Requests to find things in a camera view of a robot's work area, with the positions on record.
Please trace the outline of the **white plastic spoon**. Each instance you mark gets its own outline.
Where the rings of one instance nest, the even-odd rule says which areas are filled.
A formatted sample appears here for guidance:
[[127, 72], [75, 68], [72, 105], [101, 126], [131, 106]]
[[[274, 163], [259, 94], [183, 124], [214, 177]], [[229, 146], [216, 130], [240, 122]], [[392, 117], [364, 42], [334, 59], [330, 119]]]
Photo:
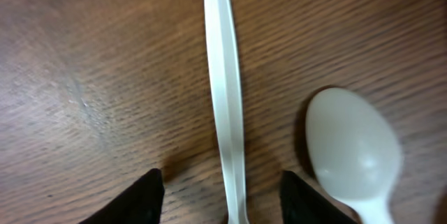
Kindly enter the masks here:
[[379, 111], [352, 91], [324, 89], [310, 100], [305, 133], [326, 193], [354, 210], [362, 223], [393, 224], [389, 201], [404, 157]]

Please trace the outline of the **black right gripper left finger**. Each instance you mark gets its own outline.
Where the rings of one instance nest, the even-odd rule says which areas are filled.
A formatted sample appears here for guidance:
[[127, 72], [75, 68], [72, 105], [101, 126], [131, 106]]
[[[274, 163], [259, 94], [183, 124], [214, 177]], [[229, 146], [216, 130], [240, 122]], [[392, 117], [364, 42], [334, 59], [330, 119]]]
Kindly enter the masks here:
[[145, 173], [81, 224], [159, 224], [165, 188], [160, 169]]

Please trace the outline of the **white spoon handle up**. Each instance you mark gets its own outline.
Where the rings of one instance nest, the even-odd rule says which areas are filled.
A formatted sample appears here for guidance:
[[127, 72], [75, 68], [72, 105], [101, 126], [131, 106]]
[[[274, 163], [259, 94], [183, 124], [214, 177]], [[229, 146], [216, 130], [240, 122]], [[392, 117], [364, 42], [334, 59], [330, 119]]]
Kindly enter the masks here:
[[248, 223], [244, 122], [230, 0], [204, 0], [207, 61], [229, 223]]

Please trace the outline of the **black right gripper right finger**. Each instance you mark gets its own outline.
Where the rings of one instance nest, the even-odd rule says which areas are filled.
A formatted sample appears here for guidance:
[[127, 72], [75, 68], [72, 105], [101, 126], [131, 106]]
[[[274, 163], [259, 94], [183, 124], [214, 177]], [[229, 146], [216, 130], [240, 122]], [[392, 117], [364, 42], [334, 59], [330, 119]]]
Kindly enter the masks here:
[[279, 196], [284, 224], [356, 224], [292, 171], [282, 172]]

